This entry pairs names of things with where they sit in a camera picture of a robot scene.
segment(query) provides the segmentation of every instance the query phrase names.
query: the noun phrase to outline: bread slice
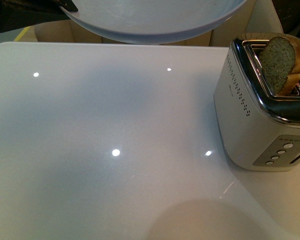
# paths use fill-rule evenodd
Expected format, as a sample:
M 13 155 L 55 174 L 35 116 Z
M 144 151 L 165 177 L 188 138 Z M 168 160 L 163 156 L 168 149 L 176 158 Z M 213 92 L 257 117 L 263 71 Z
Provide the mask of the bread slice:
M 262 72 L 272 93 L 291 94 L 300 81 L 300 41 L 290 36 L 272 38 L 259 54 Z

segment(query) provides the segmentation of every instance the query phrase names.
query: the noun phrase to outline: toaster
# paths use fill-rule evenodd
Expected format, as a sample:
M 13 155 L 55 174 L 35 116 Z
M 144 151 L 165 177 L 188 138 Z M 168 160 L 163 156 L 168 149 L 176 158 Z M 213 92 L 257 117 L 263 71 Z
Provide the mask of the toaster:
M 300 81 L 273 94 L 258 55 L 274 36 L 244 34 L 231 42 L 214 97 L 224 151 L 238 166 L 283 172 L 300 164 Z

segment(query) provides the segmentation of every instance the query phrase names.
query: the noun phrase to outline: white plate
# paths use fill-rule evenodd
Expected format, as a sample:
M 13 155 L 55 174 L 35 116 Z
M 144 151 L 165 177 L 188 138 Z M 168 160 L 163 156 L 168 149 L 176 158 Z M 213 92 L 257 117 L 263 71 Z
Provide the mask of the white plate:
M 246 0 L 73 0 L 72 20 L 103 37 L 133 44 L 163 44 L 206 33 Z

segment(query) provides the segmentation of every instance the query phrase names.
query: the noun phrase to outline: bread crust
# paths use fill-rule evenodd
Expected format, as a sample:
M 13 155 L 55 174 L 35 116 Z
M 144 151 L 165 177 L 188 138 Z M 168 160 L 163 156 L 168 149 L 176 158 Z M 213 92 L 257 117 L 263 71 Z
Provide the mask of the bread crust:
M 298 84 L 300 81 L 300 73 L 296 74 L 290 74 L 287 76 L 287 80 L 281 89 L 281 91 L 278 93 L 279 96 L 287 96 L 291 94 L 294 87 Z
M 280 36 L 279 38 L 287 39 L 290 44 L 293 46 L 295 51 L 295 64 L 292 68 L 290 74 L 300 74 L 300 41 L 293 37 Z

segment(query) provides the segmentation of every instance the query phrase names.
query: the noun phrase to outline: toaster control panel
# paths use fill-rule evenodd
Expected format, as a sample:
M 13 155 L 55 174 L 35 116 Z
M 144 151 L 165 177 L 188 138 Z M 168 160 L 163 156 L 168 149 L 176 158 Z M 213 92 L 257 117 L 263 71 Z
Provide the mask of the toaster control panel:
M 280 135 L 253 163 L 259 167 L 293 167 L 300 163 L 300 135 Z

